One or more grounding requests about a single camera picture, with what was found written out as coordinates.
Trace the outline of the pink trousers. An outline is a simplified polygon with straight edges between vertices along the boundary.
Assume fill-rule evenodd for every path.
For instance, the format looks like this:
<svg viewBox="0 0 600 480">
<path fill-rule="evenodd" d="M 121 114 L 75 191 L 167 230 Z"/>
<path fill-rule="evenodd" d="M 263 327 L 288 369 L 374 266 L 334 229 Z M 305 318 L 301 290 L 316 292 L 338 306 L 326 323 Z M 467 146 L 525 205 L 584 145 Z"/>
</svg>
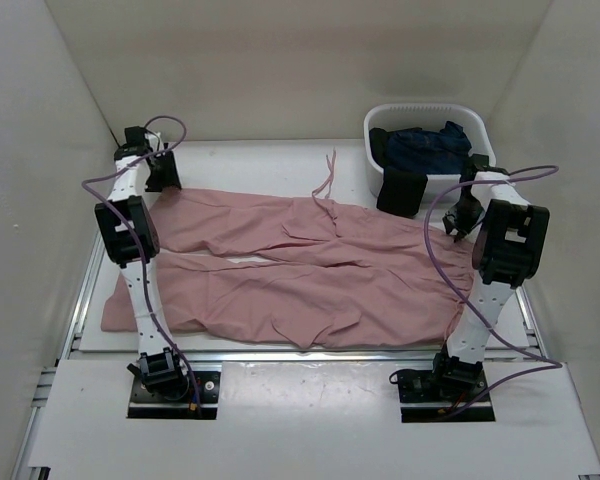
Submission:
<svg viewBox="0 0 600 480">
<path fill-rule="evenodd" d="M 172 332 L 302 349 L 436 343 L 473 285 L 472 246 L 416 220 L 307 197 L 182 189 L 150 210 Z"/>
</svg>

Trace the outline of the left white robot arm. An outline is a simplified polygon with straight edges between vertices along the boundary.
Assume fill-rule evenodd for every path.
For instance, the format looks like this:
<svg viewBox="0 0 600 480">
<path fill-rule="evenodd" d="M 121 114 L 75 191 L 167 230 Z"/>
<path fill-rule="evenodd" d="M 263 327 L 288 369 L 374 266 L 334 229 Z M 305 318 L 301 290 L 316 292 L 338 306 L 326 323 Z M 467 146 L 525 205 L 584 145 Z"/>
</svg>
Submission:
<svg viewBox="0 0 600 480">
<path fill-rule="evenodd" d="M 174 155 L 164 147 L 159 134 L 126 128 L 125 143 L 114 154 L 113 187 L 94 213 L 106 253 L 120 269 L 138 333 L 139 358 L 128 369 L 148 393 L 175 402 L 190 392 L 190 377 L 162 308 L 155 261 L 160 243 L 143 198 L 181 187 Z"/>
</svg>

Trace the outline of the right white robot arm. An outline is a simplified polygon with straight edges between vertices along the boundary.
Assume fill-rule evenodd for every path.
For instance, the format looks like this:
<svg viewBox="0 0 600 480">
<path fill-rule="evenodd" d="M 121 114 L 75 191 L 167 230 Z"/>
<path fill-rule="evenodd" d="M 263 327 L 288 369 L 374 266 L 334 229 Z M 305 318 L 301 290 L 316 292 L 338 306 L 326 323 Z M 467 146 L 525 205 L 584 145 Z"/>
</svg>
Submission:
<svg viewBox="0 0 600 480">
<path fill-rule="evenodd" d="M 457 203 L 443 216 L 445 232 L 456 242 L 477 233 L 473 243 L 471 292 L 454 331 L 434 358 L 429 387 L 440 399 L 477 389 L 487 341 L 506 302 L 540 265 L 550 221 L 548 208 L 525 200 L 510 174 L 485 155 L 464 163 Z"/>
</svg>

